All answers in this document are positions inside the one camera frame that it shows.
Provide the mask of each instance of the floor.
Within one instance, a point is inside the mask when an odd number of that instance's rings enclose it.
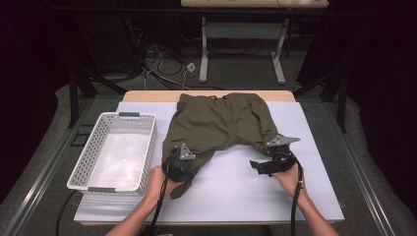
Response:
[[[189,63],[200,66],[200,58],[195,57],[190,48],[181,54],[179,63],[173,59],[169,49],[160,50],[155,57],[148,58],[148,65],[160,75],[174,80],[180,85],[186,81],[190,89],[288,89],[296,90],[297,73],[306,53],[309,38],[294,39],[290,57],[281,57],[287,80],[286,85],[277,84],[269,53],[273,42],[218,40],[211,45],[216,53],[210,56],[208,82],[198,82],[198,70],[183,76]],[[115,80],[116,76],[107,78]],[[118,83],[125,89],[166,89],[160,82],[141,73],[134,80]],[[26,171],[0,206],[1,235],[50,235],[55,233],[56,219],[61,206],[70,195],[64,183],[68,171],[81,147],[71,147],[71,140],[79,132],[88,131],[85,125],[93,124],[97,115],[112,111],[122,96],[109,88],[95,84],[98,95],[95,99],[80,96],[80,122],[68,129],[70,117],[69,90],[63,87],[57,91],[59,106],[49,130],[38,150],[33,155]],[[342,205],[346,220],[334,227],[341,235],[413,235],[417,224],[410,217],[407,208],[396,198],[383,174],[375,166],[366,150],[366,140],[358,116],[359,108],[348,99],[346,107],[347,133],[341,133],[334,122],[335,102],[322,103],[317,87],[297,98],[305,111],[310,128],[315,137],[328,176]],[[86,227],[72,220],[77,209],[80,194],[76,194],[67,204],[62,214],[60,232],[62,235],[100,235],[111,226]],[[273,235],[289,235],[286,225],[271,227]],[[297,226],[299,235],[310,235],[305,224]],[[173,235],[264,235],[260,226],[222,227],[160,227],[158,234]]]

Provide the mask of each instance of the human hand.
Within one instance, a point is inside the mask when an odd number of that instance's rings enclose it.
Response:
[[[162,171],[162,167],[156,166],[149,172],[149,181],[147,185],[147,190],[145,192],[145,199],[151,200],[153,202],[157,202],[160,197],[160,188],[162,186],[163,181],[165,180],[165,174]],[[176,187],[182,185],[184,183],[174,182],[168,179],[166,184],[165,196],[169,196]]]
[[[287,192],[292,198],[294,198],[295,189],[298,184],[298,168],[299,168],[299,165],[296,163],[289,170],[285,172],[276,172],[272,174],[273,177],[275,177],[278,180],[279,184],[282,186],[285,192]],[[301,195],[307,195],[306,182],[304,181],[304,175],[303,175],[302,189],[300,191],[300,196]]]

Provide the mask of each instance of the black cable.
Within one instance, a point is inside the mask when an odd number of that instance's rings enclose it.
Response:
[[[251,53],[246,53],[245,55],[255,55],[255,54],[257,54],[264,47],[264,43],[265,43],[265,41],[264,41],[264,39],[262,39],[261,40],[261,45],[260,45],[260,47],[256,51],[251,52]]]
[[[173,49],[174,51],[178,51],[176,48],[173,48],[172,46],[170,46],[170,45],[166,45],[163,41],[161,41],[161,40],[159,40],[157,37],[154,37],[153,35],[149,35],[150,37],[152,37],[152,39],[153,40],[155,40],[156,41],[156,43],[159,43],[159,44],[162,44],[163,45],[163,50],[159,50],[159,52],[161,52],[161,51],[164,51],[165,49],[166,49],[166,47],[169,47],[169,48],[171,48],[171,49]],[[167,55],[168,55],[168,57],[170,57],[170,58],[173,58],[174,60],[176,60],[177,62],[179,62],[179,63],[181,63],[181,65],[183,64],[183,63],[187,63],[187,62],[190,62],[190,61],[192,61],[192,60],[194,60],[199,54],[200,54],[200,52],[196,52],[196,54],[195,55],[193,55],[190,59],[187,59],[187,60],[181,60],[181,59],[179,59],[177,56],[174,56],[174,55],[170,55],[170,54],[168,54],[168,53],[166,53]]]
[[[175,59],[174,61],[177,61],[177,62],[180,64],[180,68],[179,68],[176,72],[173,72],[173,73],[170,73],[170,74],[163,73],[163,72],[161,72],[161,71],[160,71],[159,67],[157,67],[157,68],[156,68],[157,72],[159,72],[160,74],[162,74],[162,75],[164,75],[164,76],[174,76],[174,75],[177,75],[178,73],[180,73],[180,72],[181,72],[181,70],[182,70],[182,68],[183,68],[183,64],[182,64],[180,61],[178,61],[177,59]]]
[[[151,58],[151,59],[153,59],[153,61],[146,60],[147,62],[153,63],[153,62],[156,61],[156,54],[157,54],[157,52],[156,52],[155,49],[157,49],[157,48],[156,47],[149,47],[148,48],[147,54],[145,55],[145,59]]]
[[[159,200],[157,201],[156,211],[155,211],[155,214],[153,215],[152,223],[150,224],[150,226],[144,229],[144,231],[141,233],[141,236],[152,236],[154,233],[156,221],[159,216],[160,209],[162,208],[163,199],[165,197],[166,186],[168,185],[168,173],[169,173],[168,171],[169,171],[169,160],[167,161],[167,164],[166,164],[165,179],[163,180],[163,183],[160,186]]]
[[[155,73],[155,72],[151,71],[148,67],[144,67],[144,69],[148,71],[148,74],[153,75],[153,77],[154,77],[155,79],[157,79],[160,83],[162,83],[162,84],[163,84],[164,86],[166,86],[168,89],[170,89],[170,90],[179,90],[179,88],[176,88],[176,87],[175,87],[175,86],[178,86],[178,87],[179,87],[179,85],[175,85],[175,84],[173,84],[172,82],[170,82],[170,81],[168,81],[168,80],[164,79],[163,77],[161,77],[161,76],[160,76],[160,75],[158,75],[157,73]]]
[[[187,85],[185,85],[185,87],[188,87],[188,88],[199,88],[199,89],[217,89],[217,90],[224,90],[224,88],[221,88],[221,87],[211,87],[211,86],[207,86],[207,87],[196,87],[196,86],[187,86]]]
[[[145,61],[148,62],[148,63],[154,63],[156,61],[156,58],[154,58],[154,57],[146,57],[145,58]]]
[[[135,77],[137,77],[138,75],[140,75],[141,73],[140,72],[132,72],[132,73],[130,73],[128,76],[126,76],[126,77],[122,77],[122,78],[116,78],[116,79],[108,79],[108,78],[105,78],[106,80],[108,80],[108,81],[111,81],[111,83],[113,83],[113,84],[119,84],[119,83],[122,83],[122,82],[127,82],[127,81],[130,81],[130,80],[133,80]],[[96,81],[94,78],[90,78],[93,82],[97,82],[97,83],[99,83],[98,81]]]
[[[302,189],[303,184],[303,168],[296,158],[295,161],[298,164],[298,183],[297,187],[295,188],[294,198],[292,200],[292,208],[291,208],[291,236],[295,236],[295,210],[297,209],[298,204],[298,197],[300,195],[300,191]]]
[[[61,222],[61,217],[62,217],[62,214],[64,213],[65,206],[71,200],[71,198],[74,196],[75,193],[77,193],[77,190],[73,190],[73,192],[71,192],[71,194],[68,196],[65,203],[62,205],[61,210],[59,211],[58,217],[56,219],[56,224],[55,224],[55,235],[56,236],[59,236],[59,223]]]

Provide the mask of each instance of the white laundry basket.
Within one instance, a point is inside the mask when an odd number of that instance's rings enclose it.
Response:
[[[102,113],[67,187],[83,194],[141,196],[156,133],[154,115]]]

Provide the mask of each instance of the olive green pants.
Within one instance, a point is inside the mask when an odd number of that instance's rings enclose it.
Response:
[[[187,168],[197,172],[216,150],[251,145],[266,155],[266,143],[278,132],[267,104],[254,93],[230,93],[224,97],[181,94],[162,145],[162,163],[174,147],[185,144],[196,155]],[[171,198],[181,197],[191,181],[177,187]]]

